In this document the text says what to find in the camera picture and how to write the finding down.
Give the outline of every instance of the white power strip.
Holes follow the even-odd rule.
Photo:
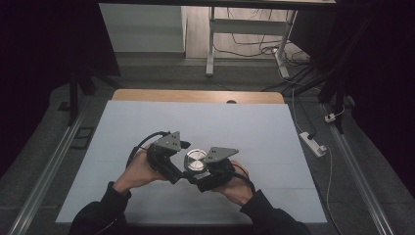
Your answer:
[[[308,146],[308,148],[313,152],[313,154],[315,155],[315,157],[320,158],[324,155],[326,155],[326,151],[327,148],[324,145],[318,145],[317,142],[315,142],[314,139],[308,139],[308,133],[307,132],[303,132],[301,134],[299,134],[299,136],[301,137],[302,141],[304,141],[304,143]]]

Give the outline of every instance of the white board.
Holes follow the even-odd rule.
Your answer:
[[[287,105],[109,101],[57,222],[72,222],[100,201],[122,174],[134,146],[157,131],[180,131],[191,149],[235,148],[239,161],[274,208],[305,223],[327,222]],[[171,159],[183,170],[182,150]],[[224,196],[200,193],[181,179],[131,190],[130,224],[246,224],[250,219]]]

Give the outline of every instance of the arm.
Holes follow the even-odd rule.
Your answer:
[[[108,184],[100,202],[84,207],[75,217],[69,234],[123,234],[127,223],[124,211],[131,198],[131,188],[144,186],[164,178],[153,171],[147,162],[147,154],[139,151],[134,160],[116,182]]]
[[[243,175],[245,172],[248,173],[238,162],[232,161],[232,164],[237,166],[235,167],[237,173]],[[241,212],[251,218],[257,234],[310,234],[303,223],[295,221],[281,209],[274,209],[262,191],[253,193],[242,179],[234,177],[227,184],[213,191],[223,194],[231,202],[241,206]]]

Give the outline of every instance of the wall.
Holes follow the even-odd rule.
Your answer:
[[[185,8],[100,4],[116,52],[184,52]]]

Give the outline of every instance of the forearm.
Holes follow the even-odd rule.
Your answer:
[[[96,234],[110,225],[115,234],[122,234],[126,229],[123,215],[131,193],[125,195],[113,188],[110,182],[101,202],[93,202],[84,207],[75,217],[69,234]]]
[[[242,206],[241,212],[251,218],[259,234],[310,234],[304,224],[285,211],[274,209],[260,190]]]

